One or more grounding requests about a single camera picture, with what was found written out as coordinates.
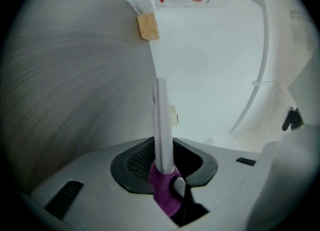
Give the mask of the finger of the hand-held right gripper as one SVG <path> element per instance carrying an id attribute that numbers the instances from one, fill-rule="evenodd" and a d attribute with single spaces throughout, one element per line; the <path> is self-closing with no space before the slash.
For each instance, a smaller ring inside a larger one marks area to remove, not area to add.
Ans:
<path id="1" fill-rule="evenodd" d="M 275 155 L 249 218 L 251 231 L 270 231 L 301 202 L 320 169 L 320 128 L 304 126 L 276 143 Z"/>

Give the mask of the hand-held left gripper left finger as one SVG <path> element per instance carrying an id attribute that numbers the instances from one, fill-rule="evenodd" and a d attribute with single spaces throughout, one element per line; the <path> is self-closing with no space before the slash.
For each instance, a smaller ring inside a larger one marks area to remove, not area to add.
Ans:
<path id="1" fill-rule="evenodd" d="M 124 142 L 84 154 L 53 174 L 31 195 L 27 208 L 51 231 L 175 231 L 178 226 L 151 194 L 130 193 L 112 177 L 115 156 L 149 138 Z M 82 184 L 62 219 L 45 207 L 70 181 Z"/>

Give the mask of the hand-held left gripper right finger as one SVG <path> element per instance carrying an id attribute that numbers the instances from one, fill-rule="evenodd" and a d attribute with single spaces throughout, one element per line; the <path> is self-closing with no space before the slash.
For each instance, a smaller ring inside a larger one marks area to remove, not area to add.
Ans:
<path id="1" fill-rule="evenodd" d="M 174 142 L 207 153 L 217 162 L 217 172 L 211 180 L 205 186 L 191 188 L 195 202 L 206 208 L 208 214 L 180 229 L 246 231 L 253 204 L 246 202 L 242 193 L 253 167 L 240 163 L 237 159 L 257 161 L 260 154 L 207 145 L 185 138 L 174 138 Z"/>

